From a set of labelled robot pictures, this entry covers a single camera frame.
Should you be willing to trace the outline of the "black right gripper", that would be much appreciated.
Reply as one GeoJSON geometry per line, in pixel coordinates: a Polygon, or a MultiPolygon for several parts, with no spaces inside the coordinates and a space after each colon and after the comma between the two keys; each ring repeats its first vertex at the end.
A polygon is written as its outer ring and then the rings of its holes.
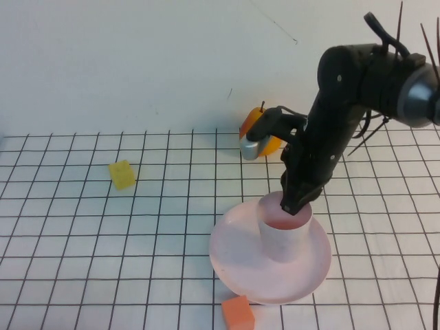
{"type": "Polygon", "coordinates": [[[285,171],[280,182],[281,208],[296,215],[308,203],[319,198],[333,175],[344,151],[342,135],[281,135],[286,142],[281,155],[285,171]]]}

